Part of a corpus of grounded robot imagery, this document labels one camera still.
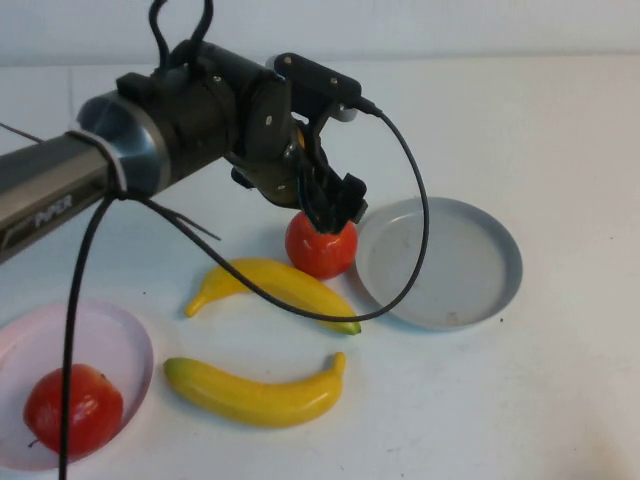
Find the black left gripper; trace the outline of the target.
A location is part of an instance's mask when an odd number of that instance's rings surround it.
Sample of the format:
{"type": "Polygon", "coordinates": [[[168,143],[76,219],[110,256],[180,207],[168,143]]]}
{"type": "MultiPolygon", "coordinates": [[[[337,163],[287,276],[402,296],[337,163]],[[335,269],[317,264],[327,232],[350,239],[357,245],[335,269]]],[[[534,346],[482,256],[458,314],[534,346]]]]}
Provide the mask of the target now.
{"type": "Polygon", "coordinates": [[[301,207],[321,234],[339,234],[345,219],[357,224],[368,204],[367,186],[347,173],[339,196],[326,196],[329,168],[320,141],[304,122],[287,117],[281,124],[249,124],[229,154],[232,178],[255,188],[279,207],[301,207]]]}

